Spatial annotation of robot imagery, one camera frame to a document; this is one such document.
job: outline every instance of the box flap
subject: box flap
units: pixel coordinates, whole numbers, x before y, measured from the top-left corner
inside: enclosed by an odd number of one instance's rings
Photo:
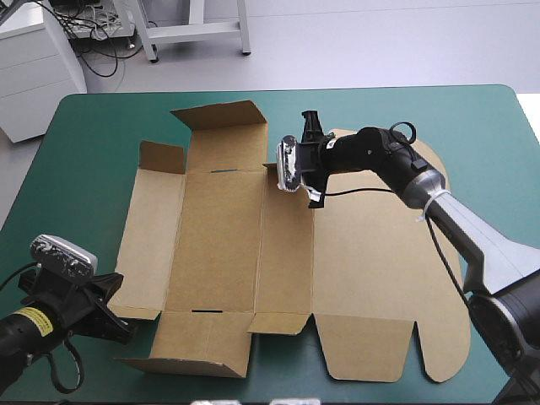
[[[444,173],[430,148],[420,141],[414,147]],[[329,192],[358,187],[386,188],[369,172],[332,175],[328,182]],[[434,381],[444,381],[468,356],[470,322],[425,223],[416,221],[418,215],[387,193],[328,198],[325,208],[315,212],[313,312],[316,318],[416,321],[426,373]],[[438,230],[437,237],[461,280],[456,251]],[[326,350],[325,356],[332,361]],[[362,370],[360,361],[356,366]],[[366,371],[359,380],[369,378]]]
[[[161,310],[150,310],[148,308],[132,308],[123,305],[112,305],[109,303],[109,309],[120,318],[144,319],[153,321],[161,313]]]
[[[116,359],[145,373],[211,375],[214,377],[241,378],[224,364],[208,361],[180,359]]]
[[[159,319],[151,359],[179,359],[224,365],[237,376],[246,376],[251,348],[249,312],[165,311]],[[182,371],[188,363],[178,363]]]
[[[138,160],[140,169],[177,175],[184,173],[184,148],[181,146],[142,141]]]
[[[164,308],[184,191],[184,175],[177,174],[182,159],[177,146],[141,143],[116,263],[125,278],[110,302],[118,316],[155,319]]]
[[[298,335],[304,329],[311,314],[284,314],[258,312],[251,322],[248,332],[278,335]]]
[[[253,312],[265,173],[187,175],[168,311]]]
[[[413,321],[315,315],[328,373],[338,380],[394,382],[407,358]]]
[[[192,131],[264,124],[267,120],[251,100],[203,105],[171,113]]]
[[[267,122],[251,101],[172,111],[192,130],[189,173],[259,170],[267,158]]]
[[[304,192],[282,192],[277,184],[275,167],[268,168],[256,312],[310,314],[313,210]]]

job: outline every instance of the white zip tie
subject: white zip tie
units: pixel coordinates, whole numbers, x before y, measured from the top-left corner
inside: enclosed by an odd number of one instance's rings
[[[321,192],[318,192],[315,188],[306,186],[305,184],[300,184],[300,187],[307,191],[307,195],[311,201],[321,201]]]
[[[422,210],[422,213],[418,218],[416,218],[416,222],[422,222],[425,221],[425,214],[428,212],[429,205],[436,200],[438,197],[442,196],[443,194],[451,194],[449,190],[439,190],[437,192],[434,192],[433,195],[429,198],[428,202],[424,205],[424,209]]]

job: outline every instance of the white floor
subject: white floor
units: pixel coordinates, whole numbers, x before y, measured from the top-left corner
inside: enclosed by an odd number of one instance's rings
[[[159,25],[186,17],[182,1],[146,3]],[[235,3],[207,0],[206,20],[233,17]],[[112,78],[86,71],[89,92],[495,83],[540,93],[540,1],[247,0],[247,6],[251,56],[240,54],[240,40],[160,46],[155,65],[141,52]],[[113,68],[105,57],[91,62],[102,73]],[[0,225],[39,141],[11,145],[0,133]]]

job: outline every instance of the green table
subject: green table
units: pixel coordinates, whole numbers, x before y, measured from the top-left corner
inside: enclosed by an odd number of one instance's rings
[[[411,121],[418,136],[445,161],[454,195],[510,238],[540,246],[540,148],[516,96],[504,86],[73,95],[58,107],[0,233],[2,275],[30,261],[29,243],[40,233],[72,240],[98,256],[101,273],[113,271],[139,142],[187,146],[190,132],[169,110],[244,99],[255,101],[269,121],[269,159],[283,135],[301,134],[303,110],[318,110],[327,130]],[[3,314],[15,310],[22,297],[14,284],[5,289],[0,294]],[[297,337],[255,336],[245,380],[145,375],[112,359],[148,355],[155,326],[156,322],[141,322],[138,335],[126,347],[76,337],[87,381],[69,398],[490,402],[506,381],[476,333],[467,363],[444,384],[424,376],[415,340],[399,382],[335,381],[327,374],[313,321]],[[57,350],[57,357],[64,378],[73,378],[73,365],[63,349]],[[41,360],[2,399],[59,397],[49,381],[48,365]]]

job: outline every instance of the white cabinet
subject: white cabinet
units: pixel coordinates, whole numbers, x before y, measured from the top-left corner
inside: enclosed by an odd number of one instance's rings
[[[0,129],[12,142],[43,135],[60,100],[75,93],[86,83],[62,27],[26,3],[0,26]]]

